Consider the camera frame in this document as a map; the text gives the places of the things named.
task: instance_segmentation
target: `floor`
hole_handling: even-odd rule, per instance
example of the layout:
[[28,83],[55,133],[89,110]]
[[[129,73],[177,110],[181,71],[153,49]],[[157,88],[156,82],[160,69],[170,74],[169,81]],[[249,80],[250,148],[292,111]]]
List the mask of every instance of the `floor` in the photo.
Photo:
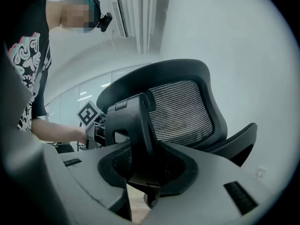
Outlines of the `floor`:
[[140,223],[147,216],[150,208],[144,202],[144,193],[127,185],[127,192],[132,214],[132,221]]

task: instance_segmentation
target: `electrical socket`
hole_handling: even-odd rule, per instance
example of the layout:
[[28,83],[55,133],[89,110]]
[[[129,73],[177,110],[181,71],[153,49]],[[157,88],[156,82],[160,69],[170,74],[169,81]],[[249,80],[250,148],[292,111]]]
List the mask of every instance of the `electrical socket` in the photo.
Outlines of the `electrical socket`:
[[258,166],[255,171],[256,178],[263,178],[265,173],[266,169],[261,166]]

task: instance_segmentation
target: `armrest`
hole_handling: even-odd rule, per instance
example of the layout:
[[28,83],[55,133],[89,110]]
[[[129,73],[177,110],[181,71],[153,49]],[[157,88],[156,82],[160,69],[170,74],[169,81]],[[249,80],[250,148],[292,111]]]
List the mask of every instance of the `armrest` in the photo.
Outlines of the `armrest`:
[[257,125],[250,123],[232,137],[202,151],[222,156],[242,166],[256,142],[256,132]]

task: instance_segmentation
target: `graphic t-shirt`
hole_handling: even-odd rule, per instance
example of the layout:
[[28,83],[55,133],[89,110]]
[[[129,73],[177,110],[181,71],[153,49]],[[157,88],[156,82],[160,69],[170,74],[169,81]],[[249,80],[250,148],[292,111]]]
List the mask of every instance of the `graphic t-shirt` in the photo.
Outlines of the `graphic t-shirt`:
[[14,32],[5,41],[12,64],[33,96],[18,128],[31,132],[31,121],[46,115],[44,90],[51,65],[46,0],[34,0],[18,18]]

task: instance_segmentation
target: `mesh backrest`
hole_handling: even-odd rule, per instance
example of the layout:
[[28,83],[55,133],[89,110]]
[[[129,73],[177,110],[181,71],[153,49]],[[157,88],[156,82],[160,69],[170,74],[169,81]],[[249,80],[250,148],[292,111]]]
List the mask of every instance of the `mesh backrest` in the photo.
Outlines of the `mesh backrest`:
[[212,123],[195,82],[169,83],[150,91],[156,109],[149,115],[158,140],[186,146],[212,133]]

